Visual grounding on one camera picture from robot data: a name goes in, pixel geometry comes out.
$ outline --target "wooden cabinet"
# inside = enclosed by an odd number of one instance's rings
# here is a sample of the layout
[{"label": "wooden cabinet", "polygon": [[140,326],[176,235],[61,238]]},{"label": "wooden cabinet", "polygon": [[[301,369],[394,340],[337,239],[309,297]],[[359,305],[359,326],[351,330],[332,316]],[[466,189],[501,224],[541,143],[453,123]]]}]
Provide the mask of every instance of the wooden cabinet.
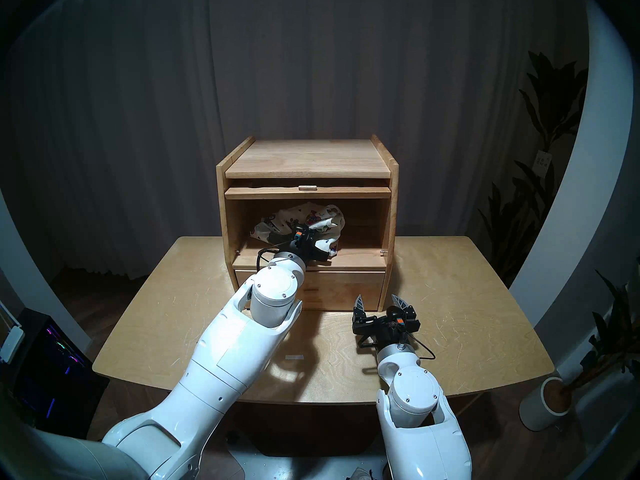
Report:
[{"label": "wooden cabinet", "polygon": [[216,175],[225,262],[236,289],[255,273],[257,252],[267,246],[249,237],[264,216],[307,201],[335,204],[345,219],[337,255],[308,265],[297,297],[306,309],[350,311],[362,294],[367,310],[382,310],[396,237],[398,164],[375,135],[248,137],[217,165]]}]

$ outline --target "flower pot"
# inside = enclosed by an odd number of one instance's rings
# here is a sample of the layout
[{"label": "flower pot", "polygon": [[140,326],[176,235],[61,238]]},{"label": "flower pot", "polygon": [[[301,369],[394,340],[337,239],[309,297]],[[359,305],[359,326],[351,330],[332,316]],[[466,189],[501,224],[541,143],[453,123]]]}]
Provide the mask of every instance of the flower pot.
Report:
[{"label": "flower pot", "polygon": [[560,394],[562,379],[549,377],[520,403],[520,420],[537,432],[565,416],[571,407],[571,396]]}]

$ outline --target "black cable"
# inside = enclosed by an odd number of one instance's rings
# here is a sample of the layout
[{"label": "black cable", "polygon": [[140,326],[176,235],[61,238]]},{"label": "black cable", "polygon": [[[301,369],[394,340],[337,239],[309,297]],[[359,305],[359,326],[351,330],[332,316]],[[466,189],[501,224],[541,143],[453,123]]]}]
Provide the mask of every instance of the black cable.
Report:
[{"label": "black cable", "polygon": [[255,273],[258,273],[260,271],[260,259],[263,259],[263,260],[267,261],[265,258],[263,258],[263,254],[265,254],[265,253],[279,253],[279,251],[277,249],[273,249],[273,248],[277,248],[279,246],[284,246],[285,244],[289,244],[290,242],[291,242],[291,240],[284,241],[284,242],[281,242],[280,244],[274,244],[273,246],[268,246],[266,248],[260,249],[260,251],[258,251],[258,257],[255,259]]},{"label": "black cable", "polygon": [[409,337],[411,337],[415,342],[417,342],[418,344],[420,344],[424,349],[426,349],[427,351],[429,351],[429,353],[431,354],[431,356],[433,356],[433,358],[426,358],[424,356],[421,356],[420,359],[421,360],[434,360],[436,359],[436,355],[433,354],[433,351],[431,351],[426,345],[424,345],[423,343],[421,343],[418,339],[416,339],[411,333],[407,332],[407,334],[409,334]]}]

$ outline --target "cloth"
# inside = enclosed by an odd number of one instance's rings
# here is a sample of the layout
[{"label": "cloth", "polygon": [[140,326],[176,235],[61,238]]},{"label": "cloth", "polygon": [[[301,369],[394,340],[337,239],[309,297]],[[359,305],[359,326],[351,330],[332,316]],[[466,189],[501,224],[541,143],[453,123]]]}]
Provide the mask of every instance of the cloth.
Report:
[{"label": "cloth", "polygon": [[319,239],[315,242],[315,247],[328,252],[329,257],[335,256],[338,238],[344,228],[344,215],[333,204],[322,206],[309,202],[280,210],[263,218],[249,235],[269,244],[279,244],[283,241],[283,236],[293,232],[291,227],[296,223],[304,223],[309,229],[317,231]]}]

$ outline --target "curtain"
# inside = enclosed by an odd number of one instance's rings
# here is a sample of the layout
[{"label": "curtain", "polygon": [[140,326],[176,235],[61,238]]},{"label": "curtain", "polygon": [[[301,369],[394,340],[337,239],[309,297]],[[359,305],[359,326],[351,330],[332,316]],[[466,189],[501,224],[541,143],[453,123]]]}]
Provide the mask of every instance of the curtain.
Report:
[{"label": "curtain", "polygon": [[376,133],[397,233],[481,241],[491,181],[538,148],[518,88],[564,2],[59,0],[6,57],[2,133],[75,268],[137,277],[220,235],[215,165],[249,135]]}]

